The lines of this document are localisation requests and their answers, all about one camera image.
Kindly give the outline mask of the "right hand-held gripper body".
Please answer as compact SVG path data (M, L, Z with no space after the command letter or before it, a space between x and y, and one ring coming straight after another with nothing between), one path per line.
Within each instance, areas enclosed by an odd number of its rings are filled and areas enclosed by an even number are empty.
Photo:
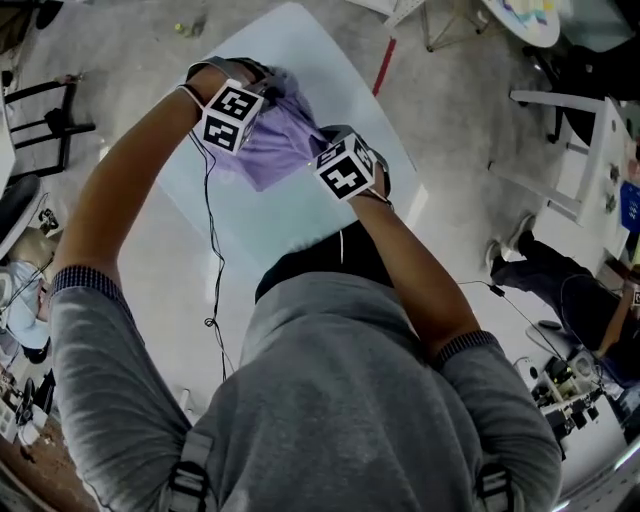
M313 159L314 176L340 202L364 195L389 201L391 180L384 157L352 127L330 125L320 129L325 138Z

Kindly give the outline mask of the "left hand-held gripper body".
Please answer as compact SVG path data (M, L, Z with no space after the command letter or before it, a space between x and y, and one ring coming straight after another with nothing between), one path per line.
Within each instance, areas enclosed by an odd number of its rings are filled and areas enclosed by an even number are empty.
M266 109L265 97L272 90L278 92L278 80L271 68L250 58L219 56L192 64L186 78L208 68L221 73L224 82L206 103L186 89L202 113L198 138L211 153L236 156Z

